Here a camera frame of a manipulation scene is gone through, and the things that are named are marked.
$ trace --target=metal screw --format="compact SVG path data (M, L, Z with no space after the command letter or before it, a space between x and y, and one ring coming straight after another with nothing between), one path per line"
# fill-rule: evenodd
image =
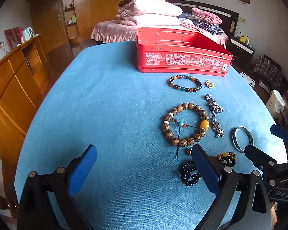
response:
M30 177L34 177L36 175L36 172L35 171L31 171L30 173L29 173L29 176Z
M274 181L274 180L270 180L270 181L269 181L269 184L270 184L271 186L274 186L274 185L275 185L275 181Z
M258 170L254 170L254 171L253 171L253 174L254 174L255 176L260 176L260 173L259 173Z
M227 172L227 173L231 173L233 170L231 167L228 167L228 166L225 166L224 167L224 170Z
M59 167L59 168L57 168L57 170L56 170L56 172L57 172L58 174L62 174L62 173L64 173L64 171L65 171L65 168L64 168L64 167Z

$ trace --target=white trash bin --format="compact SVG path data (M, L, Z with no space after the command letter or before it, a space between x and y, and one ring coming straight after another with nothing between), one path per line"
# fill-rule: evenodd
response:
M273 118L278 118L280 112L282 112L285 108L285 101L283 100L280 93L276 90L273 90L270 93L270 98L266 103L266 107L268 108L269 112L271 113Z

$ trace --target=silver chain necklace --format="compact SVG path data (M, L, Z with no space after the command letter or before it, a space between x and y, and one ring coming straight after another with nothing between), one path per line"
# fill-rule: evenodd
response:
M216 121L216 114L224 112L223 107L220 107L216 101L212 98L211 94L206 95L206 100L209 102L208 106L211 110L211 116L212 116L212 129L214 129L217 132L216 137L224 137L224 131L221 129L220 124L218 121Z

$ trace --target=plaid bag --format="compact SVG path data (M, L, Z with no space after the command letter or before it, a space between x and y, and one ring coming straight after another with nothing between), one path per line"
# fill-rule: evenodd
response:
M266 55L258 56L253 71L263 75L273 90L280 90L283 80L282 68L273 59Z

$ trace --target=silver bangle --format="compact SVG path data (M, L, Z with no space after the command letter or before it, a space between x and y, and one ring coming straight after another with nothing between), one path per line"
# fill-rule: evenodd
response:
M245 131L245 133L248 135L248 138L250 140L250 145L253 145L254 144L254 140L253 140L253 137L252 137L252 134L250 133L250 131L244 127L244 126L238 126L234 132L233 132L233 142L234 142L234 145L235 147L241 152L241 153L244 153L244 150L239 146L238 142L237 142L237 137L236 137L236 132L238 129L242 129Z

